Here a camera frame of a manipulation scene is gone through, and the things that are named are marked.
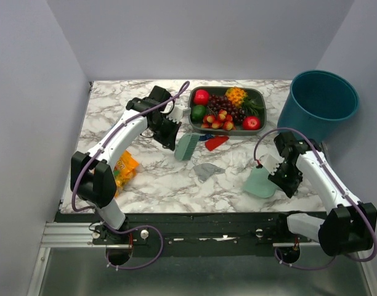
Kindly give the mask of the mint green hand brush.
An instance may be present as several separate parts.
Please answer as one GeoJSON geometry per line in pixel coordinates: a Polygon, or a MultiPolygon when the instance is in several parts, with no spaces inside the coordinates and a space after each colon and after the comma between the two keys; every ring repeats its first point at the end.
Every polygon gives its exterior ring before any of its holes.
{"type": "Polygon", "coordinates": [[[174,157],[178,161],[189,161],[197,146],[200,135],[198,133],[185,133],[176,145],[174,157]]]}

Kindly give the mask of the mint green dustpan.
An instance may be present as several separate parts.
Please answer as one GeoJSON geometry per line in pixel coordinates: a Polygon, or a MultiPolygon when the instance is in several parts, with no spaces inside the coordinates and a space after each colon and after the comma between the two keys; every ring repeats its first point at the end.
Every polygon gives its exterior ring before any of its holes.
{"type": "Polygon", "coordinates": [[[268,180],[268,176],[269,172],[265,168],[253,168],[247,180],[243,183],[243,190],[262,199],[272,197],[278,187],[268,180]]]}

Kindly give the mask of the blue paper scrap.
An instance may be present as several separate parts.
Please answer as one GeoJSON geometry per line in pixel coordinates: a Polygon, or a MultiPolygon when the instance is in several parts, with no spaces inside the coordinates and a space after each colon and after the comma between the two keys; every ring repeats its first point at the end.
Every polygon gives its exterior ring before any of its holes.
{"type": "Polygon", "coordinates": [[[198,138],[198,140],[199,141],[208,141],[209,139],[212,139],[212,138],[214,138],[214,135],[212,135],[212,134],[203,134],[198,138]]]}

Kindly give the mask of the red paper scrap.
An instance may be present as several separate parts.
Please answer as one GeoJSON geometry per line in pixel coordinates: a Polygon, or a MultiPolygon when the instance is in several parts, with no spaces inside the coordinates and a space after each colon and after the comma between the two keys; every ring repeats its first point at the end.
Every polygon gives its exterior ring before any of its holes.
{"type": "Polygon", "coordinates": [[[213,151],[213,150],[217,149],[219,146],[223,145],[228,140],[229,140],[228,136],[216,136],[214,138],[208,139],[205,142],[205,147],[209,151],[213,151]]]}

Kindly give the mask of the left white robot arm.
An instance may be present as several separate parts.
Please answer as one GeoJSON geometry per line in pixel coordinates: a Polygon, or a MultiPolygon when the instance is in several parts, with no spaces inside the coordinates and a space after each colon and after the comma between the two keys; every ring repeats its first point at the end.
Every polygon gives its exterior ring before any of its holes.
{"type": "Polygon", "coordinates": [[[175,149],[181,123],[168,118],[164,110],[176,99],[166,89],[154,86],[147,97],[136,97],[127,103],[115,126],[93,148],[77,151],[71,157],[71,199],[80,198],[87,208],[93,208],[108,224],[107,237],[116,244],[127,239],[128,229],[124,225],[126,215],[115,200],[117,185],[113,169],[145,130],[150,130],[152,138],[164,148],[175,149]]]}

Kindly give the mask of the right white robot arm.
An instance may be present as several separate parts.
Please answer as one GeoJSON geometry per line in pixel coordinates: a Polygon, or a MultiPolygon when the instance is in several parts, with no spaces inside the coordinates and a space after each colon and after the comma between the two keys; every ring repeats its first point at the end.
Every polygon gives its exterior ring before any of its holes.
{"type": "Polygon", "coordinates": [[[296,139],[294,130],[287,128],[275,137],[274,143],[283,161],[264,165],[269,181],[292,197],[306,178],[326,210],[324,220],[305,213],[288,215],[275,225],[276,237],[287,242],[297,234],[305,236],[318,242],[331,257],[372,250],[367,258],[372,260],[377,254],[376,207],[363,203],[348,190],[315,141],[296,139]]]}

